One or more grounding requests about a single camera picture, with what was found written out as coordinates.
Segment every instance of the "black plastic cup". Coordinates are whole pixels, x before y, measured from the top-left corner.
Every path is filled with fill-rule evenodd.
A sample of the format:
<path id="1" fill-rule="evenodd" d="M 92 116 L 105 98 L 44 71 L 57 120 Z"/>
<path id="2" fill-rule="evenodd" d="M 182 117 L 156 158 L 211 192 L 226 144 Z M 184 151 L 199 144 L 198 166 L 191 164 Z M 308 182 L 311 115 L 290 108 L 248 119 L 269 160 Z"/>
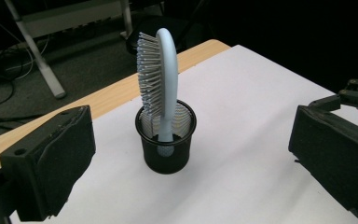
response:
<path id="1" fill-rule="evenodd" d="M 150 119 L 142 107 L 135 118 L 136 131 L 141 135 L 147 166 L 159 174 L 173 174 L 182 170 L 190 158 L 191 136 L 196 130 L 196 114 L 191 107 L 178 100 L 172 121 L 172 142 L 159 142 L 159 117 Z"/>

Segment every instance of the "metal stand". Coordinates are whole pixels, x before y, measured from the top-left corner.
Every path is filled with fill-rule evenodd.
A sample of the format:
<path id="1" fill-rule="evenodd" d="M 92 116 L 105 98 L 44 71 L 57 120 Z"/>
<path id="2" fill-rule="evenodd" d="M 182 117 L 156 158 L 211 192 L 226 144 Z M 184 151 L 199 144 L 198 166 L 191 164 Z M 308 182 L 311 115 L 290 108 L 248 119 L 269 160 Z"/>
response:
<path id="1" fill-rule="evenodd" d="M 54 75 L 53 71 L 51 70 L 50 66 L 46 63 L 45 59 L 40 54 L 39 49 L 36 46 L 36 43 L 29 35 L 19 13 L 17 12 L 16 8 L 13 6 L 11 0 L 5 0 L 10 13 L 13 16 L 14 21 L 16 22 L 17 26 L 19 27 L 22 35 L 25 38 L 28 46 L 31 49 L 31 52 L 34 55 L 37 67 L 39 68 L 40 73 L 42 73 L 43 78 L 48 83 L 48 87 L 50 88 L 51 92 L 53 93 L 54 97 L 62 98 L 66 95 L 65 90 L 63 89 L 61 83 Z"/>
<path id="2" fill-rule="evenodd" d="M 14 21 L 35 57 L 43 78 L 56 98 L 66 95 L 65 90 L 39 52 L 33 38 L 59 32 L 91 21 L 122 16 L 126 31 L 121 35 L 127 39 L 132 32 L 131 10 L 128 0 L 90 0 L 67 7 L 53 8 L 21 17 L 11 0 L 5 0 Z"/>

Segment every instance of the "cup rim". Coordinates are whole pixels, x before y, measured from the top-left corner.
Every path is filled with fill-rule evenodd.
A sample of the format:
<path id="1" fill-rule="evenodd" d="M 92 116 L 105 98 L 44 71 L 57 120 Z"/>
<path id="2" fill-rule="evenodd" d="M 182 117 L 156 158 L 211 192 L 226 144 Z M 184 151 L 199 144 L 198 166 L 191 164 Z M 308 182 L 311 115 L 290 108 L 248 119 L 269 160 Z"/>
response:
<path id="1" fill-rule="evenodd" d="M 149 138 L 148 136 L 146 136 L 144 134 L 144 132 L 142 132 L 141 130 L 141 120 L 139 119 L 139 117 L 141 117 L 141 113 L 142 111 L 144 111 L 144 107 L 142 106 L 138 113 L 136 114 L 136 117 L 135 117 L 135 127 L 136 127 L 136 131 L 138 132 L 138 134 L 141 135 L 141 137 L 147 141 L 148 143 L 151 143 L 153 145 L 159 145 L 159 146 L 163 146 L 163 147 L 170 147 L 170 146 L 177 146 L 183 142 L 185 142 L 189 137 L 191 137 L 191 135 L 193 134 L 193 132 L 196 130 L 196 126 L 197 126 L 197 117 L 196 117 L 196 114 L 194 113 L 193 109 L 188 105 L 186 104 L 185 102 L 181 101 L 181 100 L 177 100 L 176 101 L 178 104 L 180 105 L 183 105 L 189 112 L 190 112 L 190 115 L 191 115 L 191 124 L 190 124 L 190 130 L 188 131 L 188 133 L 176 140 L 176 141 L 172 141 L 172 142 L 159 142 L 159 141 L 156 141 L 156 140 L 153 140 L 151 138 Z"/>

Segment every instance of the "wooden table edge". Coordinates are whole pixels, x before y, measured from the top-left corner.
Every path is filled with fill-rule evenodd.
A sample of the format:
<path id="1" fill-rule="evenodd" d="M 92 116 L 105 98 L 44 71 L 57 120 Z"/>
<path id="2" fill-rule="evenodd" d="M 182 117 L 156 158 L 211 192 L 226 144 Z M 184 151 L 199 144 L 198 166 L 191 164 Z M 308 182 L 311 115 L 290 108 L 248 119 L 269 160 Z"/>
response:
<path id="1" fill-rule="evenodd" d="M 179 73 L 229 48 L 230 46 L 218 40 L 211 39 L 192 49 L 179 53 Z M 103 114 L 127 103 L 137 96 L 139 96 L 138 79 L 137 74 L 133 74 L 110 86 L 76 100 L 71 104 L 54 110 L 39 119 L 30 121 L 15 130 L 0 135 L 0 153 L 63 110 L 81 105 L 89 105 L 92 118 L 97 119 Z"/>

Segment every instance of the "table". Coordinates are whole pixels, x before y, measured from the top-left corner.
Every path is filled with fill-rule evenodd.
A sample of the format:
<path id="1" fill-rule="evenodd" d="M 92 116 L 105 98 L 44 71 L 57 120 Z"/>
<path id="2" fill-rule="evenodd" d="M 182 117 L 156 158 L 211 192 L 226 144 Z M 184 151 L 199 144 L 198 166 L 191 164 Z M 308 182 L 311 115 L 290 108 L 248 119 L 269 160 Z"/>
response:
<path id="1" fill-rule="evenodd" d="M 196 46 L 195 48 L 188 49 L 178 54 L 179 72 L 183 72 L 225 49 L 229 49 L 229 46 L 217 40 L 209 40 Z M 46 122 L 48 119 L 65 109 L 80 105 L 90 105 L 92 118 L 97 119 L 98 117 L 120 105 L 127 103 L 137 96 L 139 96 L 138 79 L 136 74 L 134 74 L 69 105 L 52 111 L 39 119 L 35 119 L 27 124 L 24 124 L 13 131 L 0 135 L 0 153 L 18 140 L 22 139 L 27 133 L 30 133 L 42 123 Z"/>
<path id="2" fill-rule="evenodd" d="M 45 223 L 358 223 L 287 149 L 296 107 L 331 94 L 242 46 L 220 50 L 179 76 L 198 118 L 183 170 L 146 166 L 136 93 L 93 120 L 97 153 Z M 337 113 L 358 123 L 354 108 Z"/>

